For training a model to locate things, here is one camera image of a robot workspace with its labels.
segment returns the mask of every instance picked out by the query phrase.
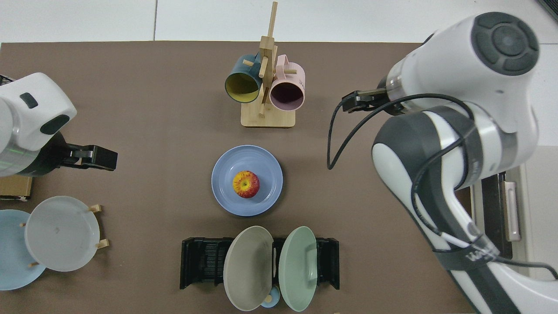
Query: dish rack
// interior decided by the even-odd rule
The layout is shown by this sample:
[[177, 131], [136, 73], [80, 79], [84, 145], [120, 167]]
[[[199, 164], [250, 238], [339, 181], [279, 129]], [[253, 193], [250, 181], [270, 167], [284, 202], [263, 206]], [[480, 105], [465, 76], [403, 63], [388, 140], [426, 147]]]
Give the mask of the dish rack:
[[[180, 289], [198, 282], [223, 283], [225, 257], [233, 242], [231, 237], [209, 239], [190, 237], [182, 241]], [[279, 256], [286, 238], [273, 238], [273, 284], [279, 283]], [[318, 247], [318, 285], [328, 282], [339, 290], [339, 241], [332, 237], [316, 238]]]

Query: white plate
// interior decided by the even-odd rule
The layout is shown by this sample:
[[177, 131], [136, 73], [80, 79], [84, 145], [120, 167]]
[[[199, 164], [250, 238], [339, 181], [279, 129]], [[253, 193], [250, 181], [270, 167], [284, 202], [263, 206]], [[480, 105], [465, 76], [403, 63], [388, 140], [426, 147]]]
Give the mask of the white plate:
[[99, 243], [99, 224], [88, 206], [68, 196], [46, 199], [31, 213], [25, 228], [29, 253], [58, 272], [83, 267]]
[[271, 290], [273, 238], [263, 227], [242, 231], [225, 257], [223, 283], [230, 302], [241, 311], [251, 311]]

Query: blue plate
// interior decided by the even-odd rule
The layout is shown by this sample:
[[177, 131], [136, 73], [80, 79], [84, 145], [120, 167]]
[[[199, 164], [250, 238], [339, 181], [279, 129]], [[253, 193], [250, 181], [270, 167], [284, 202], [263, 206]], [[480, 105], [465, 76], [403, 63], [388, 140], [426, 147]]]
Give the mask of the blue plate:
[[0, 211], [0, 290], [14, 290], [32, 283], [45, 270], [43, 265], [28, 265], [35, 260], [25, 245], [29, 214], [16, 210]]
[[[243, 170], [254, 172], [259, 191], [252, 198], [242, 198], [233, 189], [234, 176]], [[224, 153], [213, 168], [211, 188], [217, 202], [238, 216], [254, 216], [268, 210], [283, 188], [283, 171], [275, 157], [254, 145], [242, 145]]]

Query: brown table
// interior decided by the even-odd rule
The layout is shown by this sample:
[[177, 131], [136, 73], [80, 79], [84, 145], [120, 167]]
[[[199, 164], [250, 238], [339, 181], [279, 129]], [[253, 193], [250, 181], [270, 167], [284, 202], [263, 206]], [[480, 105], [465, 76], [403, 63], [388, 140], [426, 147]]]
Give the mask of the brown table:
[[[37, 178], [31, 212], [48, 197], [101, 203], [111, 246], [70, 273], [46, 270], [29, 286], [0, 292], [1, 313], [234, 313], [223, 285], [179, 290], [181, 241], [235, 237], [260, 225], [286, 236], [306, 225], [340, 242], [341, 290], [322, 284], [306, 313], [472, 312], [407, 212], [382, 184], [370, 149], [388, 118], [371, 120], [326, 168], [331, 113], [340, 98], [374, 88], [417, 44], [279, 42], [306, 71], [306, 103], [291, 129], [247, 129], [224, 79], [256, 42], [3, 44], [0, 73], [50, 76], [78, 115], [62, 130], [73, 144], [118, 152], [114, 172], [57, 169]], [[340, 113], [336, 150], [363, 113]], [[280, 162], [283, 191], [267, 212], [236, 217], [211, 192], [211, 170], [228, 149], [253, 144]], [[281, 301], [255, 313], [290, 313]]]

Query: red apple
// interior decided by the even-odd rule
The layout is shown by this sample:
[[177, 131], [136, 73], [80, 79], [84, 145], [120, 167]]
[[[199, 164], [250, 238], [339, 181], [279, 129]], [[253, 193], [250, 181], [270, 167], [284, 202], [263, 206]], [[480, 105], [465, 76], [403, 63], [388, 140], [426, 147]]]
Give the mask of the red apple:
[[233, 179], [233, 189], [240, 197], [254, 197], [259, 191], [258, 176], [254, 172], [248, 170], [237, 173]]

